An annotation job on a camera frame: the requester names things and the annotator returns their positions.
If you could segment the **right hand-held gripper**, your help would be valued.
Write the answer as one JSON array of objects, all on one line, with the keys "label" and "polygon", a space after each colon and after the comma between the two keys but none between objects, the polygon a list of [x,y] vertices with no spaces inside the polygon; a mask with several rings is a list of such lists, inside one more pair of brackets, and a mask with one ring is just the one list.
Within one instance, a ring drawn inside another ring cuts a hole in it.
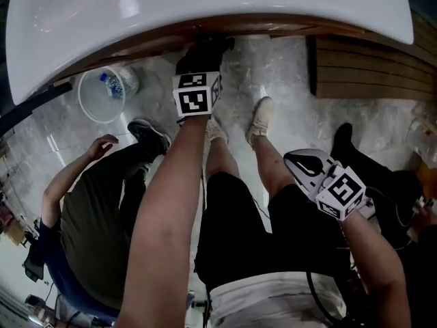
[{"label": "right hand-held gripper", "polygon": [[369,201],[365,184],[352,168],[323,150],[294,150],[285,153],[283,160],[309,201],[337,221],[344,221]]}]

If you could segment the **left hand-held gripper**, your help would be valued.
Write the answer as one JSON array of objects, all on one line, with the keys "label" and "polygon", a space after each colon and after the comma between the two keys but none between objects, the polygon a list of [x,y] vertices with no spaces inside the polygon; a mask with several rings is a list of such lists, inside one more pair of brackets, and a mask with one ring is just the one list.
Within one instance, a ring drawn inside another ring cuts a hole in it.
[{"label": "left hand-held gripper", "polygon": [[173,98],[180,118],[210,115],[221,95],[220,72],[175,75]]}]

